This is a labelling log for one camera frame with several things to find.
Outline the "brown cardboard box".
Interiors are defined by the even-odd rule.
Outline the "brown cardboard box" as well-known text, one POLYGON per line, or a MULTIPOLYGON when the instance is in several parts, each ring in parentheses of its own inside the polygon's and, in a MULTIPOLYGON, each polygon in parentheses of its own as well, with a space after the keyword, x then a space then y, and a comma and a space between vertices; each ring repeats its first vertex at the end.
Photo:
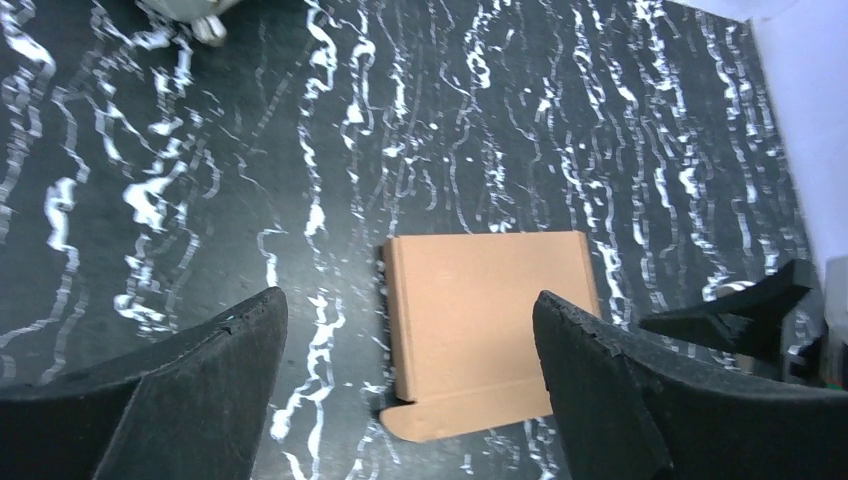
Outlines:
POLYGON ((382 249, 398 405, 381 422, 411 442, 551 414, 532 312, 543 291, 597 313, 579 231, 403 235, 382 249))

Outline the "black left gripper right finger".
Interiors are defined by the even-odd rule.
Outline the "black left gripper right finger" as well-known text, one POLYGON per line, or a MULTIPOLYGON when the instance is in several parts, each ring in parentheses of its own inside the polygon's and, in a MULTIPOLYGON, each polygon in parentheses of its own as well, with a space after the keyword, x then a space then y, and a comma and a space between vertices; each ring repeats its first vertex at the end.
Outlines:
POLYGON ((544 291, 536 350, 574 479, 843 479, 847 395, 677 354, 544 291))

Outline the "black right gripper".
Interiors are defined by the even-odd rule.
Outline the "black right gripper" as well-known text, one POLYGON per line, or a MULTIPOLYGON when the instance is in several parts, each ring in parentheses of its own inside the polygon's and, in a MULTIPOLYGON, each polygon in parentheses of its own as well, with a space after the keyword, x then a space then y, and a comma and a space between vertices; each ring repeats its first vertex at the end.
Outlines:
POLYGON ((777 380, 847 390, 847 296, 825 295, 824 327, 783 354, 783 321, 816 286, 814 266, 791 260, 775 274, 715 300, 639 320, 640 328, 761 361, 781 359, 777 380))

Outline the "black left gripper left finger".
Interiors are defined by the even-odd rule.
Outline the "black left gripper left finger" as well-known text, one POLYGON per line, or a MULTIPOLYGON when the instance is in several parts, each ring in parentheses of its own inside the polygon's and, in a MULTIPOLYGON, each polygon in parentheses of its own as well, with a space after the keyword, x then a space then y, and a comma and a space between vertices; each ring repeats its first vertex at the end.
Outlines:
POLYGON ((287 333, 270 287, 165 340, 1 391, 5 479, 247 479, 287 333))

